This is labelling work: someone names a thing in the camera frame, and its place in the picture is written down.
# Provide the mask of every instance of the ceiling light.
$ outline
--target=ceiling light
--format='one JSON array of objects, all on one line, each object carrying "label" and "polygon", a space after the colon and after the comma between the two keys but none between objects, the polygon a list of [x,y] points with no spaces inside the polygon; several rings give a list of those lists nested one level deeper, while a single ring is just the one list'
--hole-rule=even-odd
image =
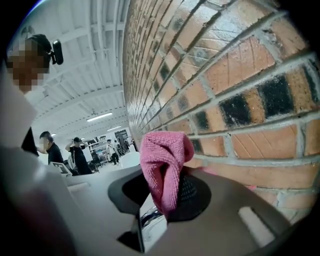
[{"label": "ceiling light", "polygon": [[111,129],[106,130],[106,131],[108,132],[108,131],[111,131],[111,130],[113,130],[113,129],[117,129],[117,128],[120,128],[120,127],[121,127],[121,125],[120,125],[120,126],[117,126],[117,127],[114,127],[114,128],[111,128]]},{"label": "ceiling light", "polygon": [[104,118],[104,117],[111,116],[111,115],[112,115],[112,113],[107,113],[107,114],[99,115],[99,116],[96,116],[96,117],[94,117],[94,118],[88,119],[87,122],[91,122],[91,121],[93,121],[93,120],[97,120],[97,119],[99,119],[99,118]]}]

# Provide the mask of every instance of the ceiling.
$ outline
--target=ceiling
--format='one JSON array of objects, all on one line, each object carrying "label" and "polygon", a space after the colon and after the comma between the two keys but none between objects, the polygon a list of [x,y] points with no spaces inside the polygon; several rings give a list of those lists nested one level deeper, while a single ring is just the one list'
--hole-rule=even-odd
[{"label": "ceiling", "polygon": [[[17,31],[13,43],[44,34],[61,41],[64,63],[50,64],[42,86],[27,93],[37,110],[34,138],[43,131],[64,141],[93,138],[128,126],[123,92],[123,34],[130,0],[46,0]],[[87,122],[87,119],[112,115]]]}]

